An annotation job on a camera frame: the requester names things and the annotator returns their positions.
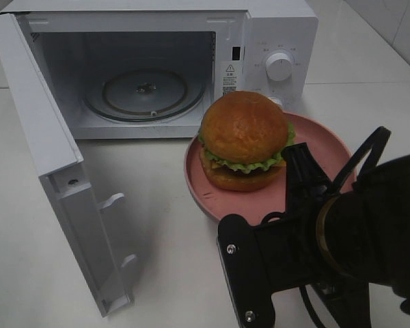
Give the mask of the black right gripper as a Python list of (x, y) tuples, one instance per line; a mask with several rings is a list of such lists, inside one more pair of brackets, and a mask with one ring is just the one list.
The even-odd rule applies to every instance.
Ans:
[(333, 273), (321, 254), (316, 222), (333, 197), (332, 181), (306, 143), (284, 150), (286, 194), (284, 212), (271, 212), (259, 225), (259, 260), (265, 273)]

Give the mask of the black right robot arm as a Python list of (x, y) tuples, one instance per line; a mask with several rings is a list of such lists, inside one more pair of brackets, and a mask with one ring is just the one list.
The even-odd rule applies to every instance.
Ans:
[(334, 179), (308, 146), (284, 150), (286, 209), (262, 223), (279, 231), (286, 262), (317, 327), (311, 286), (340, 327), (369, 327), (369, 286), (392, 288), (410, 315), (410, 155), (380, 163), (385, 143), (367, 141)]

